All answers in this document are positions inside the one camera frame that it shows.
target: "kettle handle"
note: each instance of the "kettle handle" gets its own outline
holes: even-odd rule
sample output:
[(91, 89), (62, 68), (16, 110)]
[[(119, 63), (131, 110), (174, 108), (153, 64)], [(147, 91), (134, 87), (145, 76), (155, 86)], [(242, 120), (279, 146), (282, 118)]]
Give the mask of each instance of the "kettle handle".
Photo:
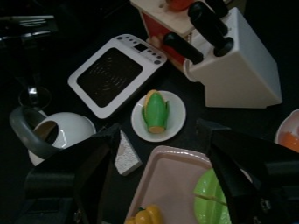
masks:
[(27, 149), (42, 159), (47, 159), (61, 151), (46, 143), (34, 133), (34, 128), (46, 119), (46, 116), (34, 108), (22, 106), (10, 115), (10, 123)]

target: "toy corn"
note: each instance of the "toy corn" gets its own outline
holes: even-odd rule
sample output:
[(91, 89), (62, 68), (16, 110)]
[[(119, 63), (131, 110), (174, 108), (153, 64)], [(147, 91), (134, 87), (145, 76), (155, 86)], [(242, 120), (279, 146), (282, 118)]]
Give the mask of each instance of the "toy corn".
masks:
[(143, 118), (151, 133), (159, 134), (166, 130), (170, 107), (162, 94), (154, 89), (145, 98)]
[(165, 224), (161, 208), (150, 205), (146, 209), (139, 208), (135, 217), (126, 220), (126, 224)]

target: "white kettle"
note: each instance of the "white kettle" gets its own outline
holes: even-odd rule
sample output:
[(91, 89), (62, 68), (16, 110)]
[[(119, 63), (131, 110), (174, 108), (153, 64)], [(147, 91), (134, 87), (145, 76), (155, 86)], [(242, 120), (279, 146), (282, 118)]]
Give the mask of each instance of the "white kettle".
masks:
[(97, 133), (90, 119), (71, 112), (46, 116), (34, 108), (19, 107), (11, 113), (10, 122), (34, 165)]

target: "knife block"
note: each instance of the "knife block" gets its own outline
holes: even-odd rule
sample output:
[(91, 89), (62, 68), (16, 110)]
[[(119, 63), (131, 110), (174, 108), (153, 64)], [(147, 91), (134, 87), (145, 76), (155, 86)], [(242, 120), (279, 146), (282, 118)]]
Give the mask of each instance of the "knife block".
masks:
[(193, 33), (194, 27), (187, 10), (171, 10), (165, 0), (130, 0), (130, 2), (138, 8), (145, 22), (149, 36), (147, 42), (166, 53), (171, 63), (183, 71), (185, 57), (170, 46), (163, 44), (163, 37), (169, 32), (177, 32), (182, 37), (187, 38)]
[(214, 46), (193, 33), (191, 44), (205, 60), (194, 65), (186, 60), (183, 70), (191, 81), (205, 85), (206, 106), (218, 108), (263, 109), (282, 102), (277, 62), (238, 8), (222, 19), (234, 38), (230, 52), (217, 57)]

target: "toy food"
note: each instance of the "toy food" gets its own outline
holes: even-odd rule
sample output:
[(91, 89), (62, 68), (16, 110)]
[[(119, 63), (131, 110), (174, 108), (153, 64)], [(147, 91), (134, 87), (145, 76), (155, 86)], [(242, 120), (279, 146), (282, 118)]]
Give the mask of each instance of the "toy food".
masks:
[(146, 95), (142, 113), (149, 131), (154, 134), (163, 133), (166, 130), (170, 107), (169, 101), (165, 101), (162, 94), (155, 89)]
[(283, 139), (282, 139), (282, 145), (287, 147), (289, 149), (299, 152), (299, 138), (297, 138), (291, 132), (286, 132)]
[(159, 206), (150, 205), (146, 209), (141, 208), (135, 217), (126, 220), (126, 224), (163, 224), (163, 215)]
[(166, 0), (166, 2), (170, 4), (171, 9), (183, 11), (191, 6), (194, 0)]
[(194, 212), (198, 222), (230, 224), (227, 201), (214, 169), (207, 170), (194, 189)]

